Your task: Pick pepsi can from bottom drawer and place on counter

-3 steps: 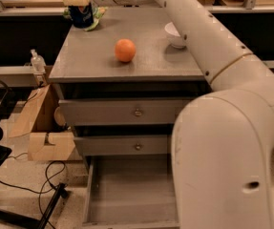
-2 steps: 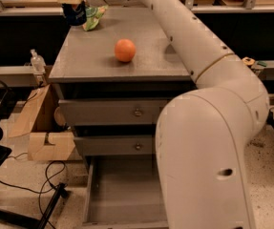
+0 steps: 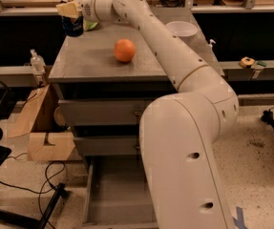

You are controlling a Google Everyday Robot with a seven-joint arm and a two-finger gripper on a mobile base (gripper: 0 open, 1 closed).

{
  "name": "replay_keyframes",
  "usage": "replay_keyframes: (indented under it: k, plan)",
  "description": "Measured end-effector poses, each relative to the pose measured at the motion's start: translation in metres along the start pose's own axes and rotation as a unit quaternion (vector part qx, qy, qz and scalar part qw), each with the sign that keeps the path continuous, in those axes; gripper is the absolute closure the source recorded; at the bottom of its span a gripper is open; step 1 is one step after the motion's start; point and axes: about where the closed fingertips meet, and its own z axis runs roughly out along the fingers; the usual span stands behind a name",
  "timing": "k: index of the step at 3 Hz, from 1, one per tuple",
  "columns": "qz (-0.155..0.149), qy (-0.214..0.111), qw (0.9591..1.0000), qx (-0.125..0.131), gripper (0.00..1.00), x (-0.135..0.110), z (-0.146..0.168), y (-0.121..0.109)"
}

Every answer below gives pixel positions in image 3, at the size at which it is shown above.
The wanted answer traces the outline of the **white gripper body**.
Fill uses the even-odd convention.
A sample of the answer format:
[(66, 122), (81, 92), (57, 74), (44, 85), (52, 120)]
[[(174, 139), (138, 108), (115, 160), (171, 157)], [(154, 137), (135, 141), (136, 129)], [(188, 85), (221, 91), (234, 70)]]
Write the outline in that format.
[(83, 17), (90, 22), (112, 22), (116, 20), (113, 0), (81, 0)]

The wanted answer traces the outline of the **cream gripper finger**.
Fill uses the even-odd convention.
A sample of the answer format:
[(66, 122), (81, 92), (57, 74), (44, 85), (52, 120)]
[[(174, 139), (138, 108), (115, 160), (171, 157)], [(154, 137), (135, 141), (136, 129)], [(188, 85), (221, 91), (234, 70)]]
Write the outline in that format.
[(75, 1), (68, 3), (60, 3), (56, 6), (60, 16), (69, 18), (78, 18), (81, 15), (81, 10)]

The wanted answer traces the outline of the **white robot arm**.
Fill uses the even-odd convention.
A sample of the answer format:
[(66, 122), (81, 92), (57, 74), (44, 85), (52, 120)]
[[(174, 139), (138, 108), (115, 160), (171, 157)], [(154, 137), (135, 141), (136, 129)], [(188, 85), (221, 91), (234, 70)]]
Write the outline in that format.
[(238, 116), (238, 98), (207, 62), (174, 36), (146, 0), (79, 0), (88, 21), (135, 27), (176, 89), (139, 124), (140, 152), (159, 229), (235, 229), (212, 144)]

